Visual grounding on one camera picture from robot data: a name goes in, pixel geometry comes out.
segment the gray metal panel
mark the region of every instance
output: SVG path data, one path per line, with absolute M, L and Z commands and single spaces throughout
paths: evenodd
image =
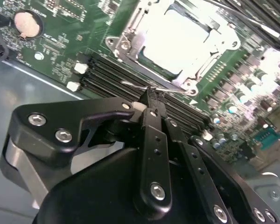
M 13 109 L 22 104 L 75 99 L 65 88 L 52 83 L 36 72 L 27 74 L 0 64 L 0 155 Z M 5 179 L 0 172 L 0 224 L 32 223 L 37 212 L 31 207 L 32 201 L 28 192 Z
M 261 175 L 246 181 L 280 218 L 280 179 L 273 175 Z

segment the mounting hole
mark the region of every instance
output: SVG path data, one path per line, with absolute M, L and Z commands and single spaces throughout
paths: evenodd
M 196 94 L 196 90 L 190 90 L 190 94 Z
M 161 155 L 161 152 L 160 152 L 159 149 L 155 149 L 155 150 L 154 150 L 154 153 L 155 153 L 156 155 Z
M 197 159 L 197 158 L 198 158 L 197 155 L 194 154 L 194 153 L 192 153 L 192 157 L 193 157 L 194 159 Z
M 204 170 L 201 169 L 201 168 L 198 168 L 198 171 L 200 172 L 201 175 L 204 175 L 204 174 L 205 174 Z
M 108 39 L 108 44 L 113 45 L 114 44 L 113 39 Z
M 237 45 L 238 45 L 238 42 L 236 42 L 236 41 L 232 43 L 233 48 L 235 48 Z

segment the motherboard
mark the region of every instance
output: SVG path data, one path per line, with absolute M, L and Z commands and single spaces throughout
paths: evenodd
M 226 5 L 247 13 L 247 2 Z M 185 135 L 203 136 L 227 162 L 244 158 L 261 169 L 280 159 L 272 149 L 280 142 L 280 49 L 224 7 L 204 0 L 0 0 L 0 16 L 10 20 L 0 28 L 10 58 L 71 91 L 136 101 L 138 87 L 162 88 L 168 115 Z

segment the green circuit board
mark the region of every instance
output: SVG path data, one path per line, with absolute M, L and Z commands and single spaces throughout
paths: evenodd
M 114 63 L 119 63 L 106 46 L 105 38 L 110 35 L 120 35 L 137 2 L 136 0 L 118 0 L 116 9 L 111 9 L 107 8 L 110 4 L 109 0 L 21 0 L 17 2 L 0 0 L 0 14 L 6 17 L 13 18 L 20 9 L 28 9 L 40 15 L 44 23 L 44 35 L 38 39 L 24 41 L 12 27 L 2 28 L 0 32 L 8 47 L 17 52 L 18 61 L 66 85 L 69 81 L 77 82 L 80 79 L 72 72 L 78 52 L 86 55 L 96 52 Z M 74 14 L 75 17 L 69 17 L 66 13 Z M 251 35 L 249 31 L 240 27 L 237 27 L 237 30 L 243 42 Z M 36 52 L 41 52 L 44 59 L 36 60 L 34 56 Z M 209 114 L 212 111 L 205 103 L 205 97 L 247 52 L 244 48 L 226 51 L 197 86 L 199 89 L 197 96 L 189 97 L 181 94 L 173 94 L 173 96 L 187 105 L 194 100 L 197 103 L 192 107 Z M 125 67 L 134 75 L 145 80 L 149 79 L 129 66 L 125 65 Z
M 27 9 L 37 13 L 44 24 L 42 37 L 29 41 L 22 40 L 14 26 L 1 28 L 0 33 L 8 47 L 16 54 L 17 61 L 64 85 L 70 81 L 80 81 L 81 76 L 75 74 L 73 68 L 76 64 L 77 54 L 81 52 L 85 55 L 97 53 L 112 63 L 124 67 L 132 75 L 146 80 L 151 85 L 161 87 L 159 83 L 146 75 L 119 62 L 105 44 L 107 36 L 120 36 L 137 3 L 137 0 L 112 2 L 110 0 L 0 0 L 1 15 L 13 18 L 19 10 Z M 212 107 L 207 103 L 207 97 L 214 94 L 215 88 L 220 88 L 220 84 L 228 79 L 227 76 L 230 72 L 237 72 L 240 65 L 247 64 L 245 60 L 249 55 L 260 58 L 263 52 L 269 48 L 233 16 L 224 11 L 218 11 L 218 13 L 226 21 L 235 24 L 234 29 L 241 40 L 241 47 L 237 50 L 226 50 L 221 55 L 197 84 L 198 95 L 194 97 L 176 93 L 170 93 L 170 95 L 205 115 L 218 114 L 224 121 L 217 125 L 214 135 L 217 133 L 226 135 L 236 133 L 238 135 L 237 141 L 228 139 L 228 142 L 218 151 L 226 161 L 231 163 L 237 160 L 237 151 L 243 142 L 248 141 L 253 145 L 254 136 L 258 138 L 258 133 L 263 132 L 258 127 L 257 118 L 247 112 L 251 108 L 257 108 L 259 102 L 267 98 L 270 98 L 271 103 L 275 103 L 274 106 L 277 108 L 280 106 L 280 94 L 278 96 L 271 92 L 262 95 L 256 94 L 250 98 L 249 105 L 243 105 L 235 96 L 236 91 L 234 91 L 228 93 L 228 97 L 222 100 L 217 107 Z M 36 60 L 37 52 L 44 55 L 42 60 Z M 155 70 L 167 79 L 174 78 L 161 68 L 156 67 Z M 253 74 L 242 75 L 243 82 L 235 87 L 238 89 L 244 86 Z M 280 72 L 277 70 L 272 74 L 280 78 Z M 90 98 L 99 97 L 87 88 L 81 89 L 81 93 Z M 233 102 L 238 107 L 237 113 L 228 112 L 226 105 L 229 102 Z M 259 116 L 265 118 L 268 115 L 269 113 L 262 109 L 259 111 Z M 278 140 L 277 137 L 272 136 L 266 142 L 269 141 L 271 144 L 273 140 Z

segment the silver metal frame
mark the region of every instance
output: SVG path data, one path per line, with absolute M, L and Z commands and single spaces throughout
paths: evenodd
M 193 71 L 193 74 L 184 71 L 170 82 L 138 61 L 138 55 L 145 45 L 146 33 L 149 30 L 148 21 L 163 16 L 174 1 L 151 2 L 150 0 L 139 0 L 121 36 L 108 36 L 105 39 L 105 43 L 119 61 L 127 63 L 136 70 L 139 70 L 141 67 L 139 71 L 145 73 L 168 89 L 176 90 L 178 88 L 184 90 L 184 94 L 186 95 L 195 96 L 198 94 L 196 85 L 203 75 L 206 74 L 227 49 L 237 50 L 240 47 L 240 39 L 235 30 L 219 15 L 216 16 L 216 18 L 220 17 L 216 21 L 210 16 L 199 14 L 199 7 L 187 0 L 176 0 L 176 2 L 188 10 L 198 21 L 212 28 L 205 42 L 216 40 L 219 37 L 219 45 L 214 46 L 217 50 L 214 52 L 210 51 L 210 54 L 213 53 L 213 55 L 200 68 L 198 71 L 199 76 L 196 79 L 193 76 L 195 76 L 197 71 Z

